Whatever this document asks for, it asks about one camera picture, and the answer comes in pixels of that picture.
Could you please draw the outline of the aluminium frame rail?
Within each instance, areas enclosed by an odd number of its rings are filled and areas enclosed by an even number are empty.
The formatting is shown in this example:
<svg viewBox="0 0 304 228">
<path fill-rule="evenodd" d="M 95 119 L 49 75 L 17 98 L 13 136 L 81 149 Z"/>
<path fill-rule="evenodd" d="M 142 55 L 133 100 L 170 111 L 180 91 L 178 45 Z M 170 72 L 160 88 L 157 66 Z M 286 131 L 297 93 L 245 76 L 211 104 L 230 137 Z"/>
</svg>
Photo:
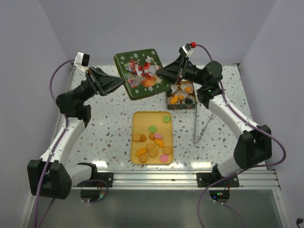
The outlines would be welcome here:
<svg viewBox="0 0 304 228">
<path fill-rule="evenodd" d="M 209 172 L 98 171 L 97 178 L 115 190 L 197 190 L 211 184 Z M 278 190 L 274 171 L 245 171 L 211 186 L 212 190 Z"/>
</svg>

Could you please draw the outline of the orange round cookie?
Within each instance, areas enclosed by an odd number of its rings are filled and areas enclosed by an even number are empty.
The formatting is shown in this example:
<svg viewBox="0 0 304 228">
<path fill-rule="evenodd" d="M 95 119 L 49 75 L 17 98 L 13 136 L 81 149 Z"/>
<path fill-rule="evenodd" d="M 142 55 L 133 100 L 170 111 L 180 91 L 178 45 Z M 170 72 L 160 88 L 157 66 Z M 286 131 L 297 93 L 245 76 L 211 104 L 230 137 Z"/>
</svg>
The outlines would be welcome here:
<svg viewBox="0 0 304 228">
<path fill-rule="evenodd" d="M 184 91 L 186 91 L 187 93 L 191 93 L 191 87 L 185 87 Z"/>
</svg>

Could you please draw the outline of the orange fish cookie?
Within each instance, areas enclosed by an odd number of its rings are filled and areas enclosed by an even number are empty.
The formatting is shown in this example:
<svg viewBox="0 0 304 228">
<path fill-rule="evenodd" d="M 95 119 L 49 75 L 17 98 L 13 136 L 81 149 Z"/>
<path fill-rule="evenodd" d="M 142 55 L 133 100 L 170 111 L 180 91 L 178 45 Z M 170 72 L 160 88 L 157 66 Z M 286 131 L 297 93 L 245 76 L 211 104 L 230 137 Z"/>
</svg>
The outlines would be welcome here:
<svg viewBox="0 0 304 228">
<path fill-rule="evenodd" d="M 163 148 L 165 146 L 162 139 L 154 139 L 154 142 L 159 148 Z"/>
<path fill-rule="evenodd" d="M 135 155 L 136 155 L 137 157 L 140 157 L 141 155 L 146 154 L 147 151 L 148 151 L 147 148 L 140 148 L 140 149 L 138 149 L 138 150 L 136 151 Z"/>
<path fill-rule="evenodd" d="M 171 105 L 178 105 L 178 104 L 180 104 L 180 100 L 178 99 L 178 97 L 174 96 L 170 99 L 169 103 Z"/>
</svg>

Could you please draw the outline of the round tan biscuit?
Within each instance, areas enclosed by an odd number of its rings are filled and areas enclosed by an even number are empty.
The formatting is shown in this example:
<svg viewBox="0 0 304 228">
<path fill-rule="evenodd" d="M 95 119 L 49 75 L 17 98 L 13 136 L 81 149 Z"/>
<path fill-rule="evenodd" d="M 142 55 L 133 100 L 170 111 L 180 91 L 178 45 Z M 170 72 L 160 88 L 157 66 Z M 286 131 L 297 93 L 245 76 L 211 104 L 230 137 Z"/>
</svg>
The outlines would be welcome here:
<svg viewBox="0 0 304 228">
<path fill-rule="evenodd" d="M 148 157 L 145 154 L 140 155 L 139 162 L 146 163 L 148 160 Z"/>
</svg>

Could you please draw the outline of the white paper cup centre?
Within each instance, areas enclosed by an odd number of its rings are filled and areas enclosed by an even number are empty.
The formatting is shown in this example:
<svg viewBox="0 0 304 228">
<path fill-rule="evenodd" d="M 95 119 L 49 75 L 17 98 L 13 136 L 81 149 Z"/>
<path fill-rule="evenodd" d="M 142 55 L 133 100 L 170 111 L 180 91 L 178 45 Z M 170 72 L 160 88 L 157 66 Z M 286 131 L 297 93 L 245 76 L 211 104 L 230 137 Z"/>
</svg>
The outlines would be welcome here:
<svg viewBox="0 0 304 228">
<path fill-rule="evenodd" d="M 170 105 L 184 105 L 186 104 L 186 97 L 188 93 L 178 93 L 177 95 L 172 94 L 167 97 L 167 103 Z"/>
</svg>

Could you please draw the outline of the green cookie tin box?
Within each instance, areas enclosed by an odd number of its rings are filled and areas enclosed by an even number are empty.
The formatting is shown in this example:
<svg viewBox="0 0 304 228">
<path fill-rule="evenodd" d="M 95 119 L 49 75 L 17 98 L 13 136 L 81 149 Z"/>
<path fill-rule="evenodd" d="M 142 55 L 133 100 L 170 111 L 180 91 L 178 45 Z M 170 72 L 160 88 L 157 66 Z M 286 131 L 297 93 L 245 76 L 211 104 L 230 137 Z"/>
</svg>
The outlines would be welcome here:
<svg viewBox="0 0 304 228">
<path fill-rule="evenodd" d="M 192 83 L 192 82 L 190 82 L 190 81 L 181 81 L 181 82 L 179 82 L 178 83 L 178 85 L 181 85 L 182 83 Z M 181 90 L 181 88 L 180 88 L 180 91 L 179 91 L 180 93 L 187 93 L 187 92 L 185 92 L 185 91 L 183 91 L 183 90 Z M 194 96 L 195 98 L 196 98 L 196 96 L 195 96 L 195 91 L 193 91 L 193 93 L 192 94 L 189 94 L 189 95 L 191 95 L 191 96 Z M 180 105 L 171 105 L 171 104 L 168 104 L 167 103 L 167 97 L 168 97 L 169 95 L 167 95 L 166 94 L 166 105 L 167 105 L 167 109 L 168 110 L 177 110 L 177 109 L 194 109 L 195 107 L 196 107 L 196 105 L 197 105 L 197 99 L 196 99 L 196 104 L 180 104 Z"/>
</svg>

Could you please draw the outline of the swirl butter cookie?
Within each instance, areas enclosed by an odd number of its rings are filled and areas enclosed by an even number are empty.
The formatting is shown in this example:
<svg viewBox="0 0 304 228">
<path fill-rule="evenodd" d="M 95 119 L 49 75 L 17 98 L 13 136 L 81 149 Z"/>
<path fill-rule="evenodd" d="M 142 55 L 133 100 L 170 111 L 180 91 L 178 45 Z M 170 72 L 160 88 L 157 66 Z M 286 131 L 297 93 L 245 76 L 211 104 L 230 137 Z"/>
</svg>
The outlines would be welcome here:
<svg viewBox="0 0 304 228">
<path fill-rule="evenodd" d="M 183 99 L 184 99 L 184 95 L 179 94 L 179 95 L 178 95 L 178 99 L 179 99 L 179 100 L 183 100 Z"/>
<path fill-rule="evenodd" d="M 149 139 L 152 140 L 152 141 L 155 140 L 154 133 L 150 133 L 150 134 L 149 134 Z"/>
</svg>

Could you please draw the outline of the green round cookie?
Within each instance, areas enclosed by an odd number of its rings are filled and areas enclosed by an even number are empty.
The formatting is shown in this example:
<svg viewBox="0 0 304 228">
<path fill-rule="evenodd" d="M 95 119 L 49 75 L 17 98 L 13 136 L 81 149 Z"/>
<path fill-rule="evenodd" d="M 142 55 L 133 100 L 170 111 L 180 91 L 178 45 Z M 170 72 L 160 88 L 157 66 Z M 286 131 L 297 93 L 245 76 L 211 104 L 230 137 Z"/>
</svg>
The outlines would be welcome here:
<svg viewBox="0 0 304 228">
<path fill-rule="evenodd" d="M 164 116 L 164 117 L 162 118 L 162 121 L 163 121 L 164 123 L 169 123 L 169 122 L 171 121 L 171 117 L 170 117 L 169 115 L 166 115 L 166 116 Z"/>
<path fill-rule="evenodd" d="M 150 125 L 148 127 L 149 132 L 155 133 L 157 131 L 157 127 L 155 125 Z"/>
</svg>

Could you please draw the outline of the white paper cup top-right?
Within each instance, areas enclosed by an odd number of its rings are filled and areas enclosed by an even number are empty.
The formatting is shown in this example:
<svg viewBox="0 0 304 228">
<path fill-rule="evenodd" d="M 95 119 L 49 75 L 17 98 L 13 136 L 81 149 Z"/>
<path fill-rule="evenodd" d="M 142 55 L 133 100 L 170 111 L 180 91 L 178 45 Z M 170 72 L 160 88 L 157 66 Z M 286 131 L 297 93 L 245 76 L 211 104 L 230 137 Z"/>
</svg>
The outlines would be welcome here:
<svg viewBox="0 0 304 228">
<path fill-rule="evenodd" d="M 188 94 L 192 94 L 194 91 L 193 83 L 182 83 L 180 88 Z"/>
</svg>

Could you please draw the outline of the steel serving tongs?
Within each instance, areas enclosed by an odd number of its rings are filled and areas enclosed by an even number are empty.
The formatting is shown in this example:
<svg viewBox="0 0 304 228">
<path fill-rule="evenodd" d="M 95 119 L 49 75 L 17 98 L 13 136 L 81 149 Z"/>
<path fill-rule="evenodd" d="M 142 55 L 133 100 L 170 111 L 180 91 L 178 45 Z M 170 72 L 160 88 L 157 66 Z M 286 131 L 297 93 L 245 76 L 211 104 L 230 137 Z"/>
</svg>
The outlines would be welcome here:
<svg viewBox="0 0 304 228">
<path fill-rule="evenodd" d="M 200 105 L 197 104 L 196 107 L 195 107 L 195 120 L 194 120 L 194 135 L 193 135 L 194 145 L 196 145 L 199 142 L 199 140 L 202 138 L 208 124 L 210 123 L 210 121 L 211 121 L 211 119 L 213 118 L 213 115 L 214 115 L 214 113 L 212 113 L 209 116 L 206 124 L 201 124 L 200 125 L 200 122 L 198 121 L 198 117 L 199 117 L 198 110 L 199 110 L 199 108 L 200 108 Z"/>
</svg>

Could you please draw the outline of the gold tin lid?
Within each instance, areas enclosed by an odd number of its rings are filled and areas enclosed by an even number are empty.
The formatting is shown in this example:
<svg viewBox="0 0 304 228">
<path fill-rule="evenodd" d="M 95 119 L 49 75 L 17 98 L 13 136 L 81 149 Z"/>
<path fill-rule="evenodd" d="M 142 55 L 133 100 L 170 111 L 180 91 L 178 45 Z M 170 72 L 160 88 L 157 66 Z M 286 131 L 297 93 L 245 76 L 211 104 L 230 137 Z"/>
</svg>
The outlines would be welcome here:
<svg viewBox="0 0 304 228">
<path fill-rule="evenodd" d="M 168 91 L 169 81 L 156 74 L 162 63 L 155 49 L 141 49 L 114 55 L 118 74 L 125 80 L 131 100 L 139 100 Z"/>
</svg>

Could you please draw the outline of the right dotted biscuit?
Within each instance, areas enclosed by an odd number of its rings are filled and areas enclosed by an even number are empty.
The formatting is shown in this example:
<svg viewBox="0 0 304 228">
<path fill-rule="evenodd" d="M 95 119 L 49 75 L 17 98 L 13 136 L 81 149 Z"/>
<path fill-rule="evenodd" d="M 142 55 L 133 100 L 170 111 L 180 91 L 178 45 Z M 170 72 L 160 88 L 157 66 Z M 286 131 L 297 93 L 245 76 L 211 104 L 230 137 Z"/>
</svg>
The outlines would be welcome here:
<svg viewBox="0 0 304 228">
<path fill-rule="evenodd" d="M 164 154 L 169 155 L 172 153 L 172 148 L 170 146 L 164 146 L 162 151 Z"/>
</svg>

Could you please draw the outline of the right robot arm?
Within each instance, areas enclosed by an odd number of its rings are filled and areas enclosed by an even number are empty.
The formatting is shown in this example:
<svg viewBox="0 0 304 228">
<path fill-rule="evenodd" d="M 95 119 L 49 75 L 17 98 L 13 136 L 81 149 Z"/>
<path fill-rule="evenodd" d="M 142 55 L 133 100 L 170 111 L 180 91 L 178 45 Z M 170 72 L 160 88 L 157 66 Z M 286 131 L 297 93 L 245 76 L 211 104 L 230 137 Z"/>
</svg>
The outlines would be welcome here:
<svg viewBox="0 0 304 228">
<path fill-rule="evenodd" d="M 185 79 L 200 85 L 197 98 L 205 108 L 217 115 L 233 132 L 237 139 L 233 155 L 212 168 L 210 184 L 223 186 L 228 178 L 239 171 L 247 170 L 272 156 L 271 130 L 250 121 L 227 99 L 223 86 L 222 65 L 210 61 L 202 69 L 189 62 L 181 54 L 171 64 L 158 69 L 156 74 L 166 78 L 171 84 Z"/>
</svg>

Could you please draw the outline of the flower shaped cookie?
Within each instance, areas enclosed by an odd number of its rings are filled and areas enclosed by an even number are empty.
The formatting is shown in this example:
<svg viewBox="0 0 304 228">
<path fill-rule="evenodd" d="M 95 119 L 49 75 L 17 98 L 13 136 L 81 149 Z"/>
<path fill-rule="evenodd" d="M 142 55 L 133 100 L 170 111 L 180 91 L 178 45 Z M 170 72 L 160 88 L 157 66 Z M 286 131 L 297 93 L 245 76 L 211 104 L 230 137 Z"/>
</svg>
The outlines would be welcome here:
<svg viewBox="0 0 304 228">
<path fill-rule="evenodd" d="M 155 147 L 155 144 L 154 143 L 149 143 L 147 144 L 146 148 L 147 150 L 149 151 L 150 149 L 153 149 Z"/>
</svg>

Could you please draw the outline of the pink round cookie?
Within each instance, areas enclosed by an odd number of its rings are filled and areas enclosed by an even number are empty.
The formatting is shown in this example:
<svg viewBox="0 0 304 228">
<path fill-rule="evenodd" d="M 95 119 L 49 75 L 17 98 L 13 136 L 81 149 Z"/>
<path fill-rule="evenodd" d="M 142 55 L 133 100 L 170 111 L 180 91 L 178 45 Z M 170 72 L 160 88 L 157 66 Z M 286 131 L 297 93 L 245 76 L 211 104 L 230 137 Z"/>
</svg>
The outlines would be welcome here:
<svg viewBox="0 0 304 228">
<path fill-rule="evenodd" d="M 169 157 L 168 157 L 168 155 L 166 155 L 166 154 L 162 154 L 162 155 L 160 155 L 159 160 L 160 160 L 160 162 L 162 162 L 162 163 L 166 163 L 166 162 L 168 162 Z"/>
<path fill-rule="evenodd" d="M 155 139 L 162 139 L 162 138 L 163 138 L 163 135 L 160 134 L 160 133 L 155 133 L 155 134 L 154 134 L 154 138 L 155 138 Z"/>
</svg>

